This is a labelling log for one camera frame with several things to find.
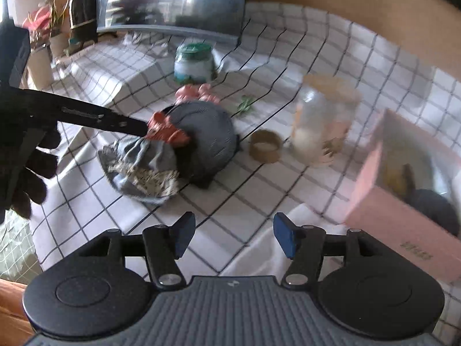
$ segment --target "brown tape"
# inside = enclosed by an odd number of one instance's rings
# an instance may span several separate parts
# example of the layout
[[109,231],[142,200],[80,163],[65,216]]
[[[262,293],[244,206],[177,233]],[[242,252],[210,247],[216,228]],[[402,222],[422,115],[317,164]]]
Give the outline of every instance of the brown tape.
[[251,134],[250,156],[263,164],[272,164],[280,159],[282,146],[283,142],[278,134],[270,130],[257,130]]

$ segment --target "green lid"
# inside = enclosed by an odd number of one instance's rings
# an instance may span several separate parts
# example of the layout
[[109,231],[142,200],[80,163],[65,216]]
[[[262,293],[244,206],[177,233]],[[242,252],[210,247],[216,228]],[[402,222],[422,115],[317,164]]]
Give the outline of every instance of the green lid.
[[205,60],[211,56],[211,45],[205,43],[183,44],[178,47],[176,54],[180,54],[187,60]]

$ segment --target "table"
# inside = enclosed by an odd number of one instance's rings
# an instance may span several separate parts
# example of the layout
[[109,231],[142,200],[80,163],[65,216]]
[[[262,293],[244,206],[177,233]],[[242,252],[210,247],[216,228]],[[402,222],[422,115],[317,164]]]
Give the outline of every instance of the table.
[[[133,35],[87,48],[68,61],[49,92],[111,107],[148,120],[174,101],[174,49],[193,39],[160,33]],[[60,123],[63,140],[58,175],[48,197],[33,207],[31,230],[41,266],[49,268],[102,231],[137,234],[158,223],[171,225],[192,211],[197,230],[178,260],[184,276],[219,275],[265,228],[277,211],[306,203],[319,217],[341,223],[366,157],[379,111],[395,110],[461,153],[461,83],[379,35],[324,11],[279,3],[249,3],[241,45],[216,44],[220,67],[213,92],[232,114],[241,151],[209,189],[182,183],[161,207],[120,196],[104,178],[96,151],[122,137]],[[303,75],[323,73],[352,82],[363,93],[344,150],[331,167],[310,168],[288,151],[261,165],[247,154],[248,136],[261,127],[290,134],[294,100]],[[243,95],[252,111],[235,114]],[[127,266],[148,279],[142,258]],[[461,290],[443,286],[447,305],[436,335],[451,342],[459,329]]]

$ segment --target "glass jar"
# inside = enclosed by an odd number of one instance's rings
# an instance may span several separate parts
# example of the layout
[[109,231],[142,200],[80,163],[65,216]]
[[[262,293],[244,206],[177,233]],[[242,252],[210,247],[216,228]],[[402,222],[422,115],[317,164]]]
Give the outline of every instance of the glass jar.
[[181,85],[203,84],[216,79],[212,48],[205,43],[183,44],[176,51],[174,78]]
[[338,77],[308,75],[291,130],[294,157],[310,166],[330,165],[343,148],[361,94]]

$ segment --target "window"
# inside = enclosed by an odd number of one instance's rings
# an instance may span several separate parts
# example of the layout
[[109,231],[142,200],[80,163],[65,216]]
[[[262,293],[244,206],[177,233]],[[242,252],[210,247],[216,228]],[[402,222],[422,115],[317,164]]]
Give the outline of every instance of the window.
[[0,0],[0,22],[3,19],[3,0]]

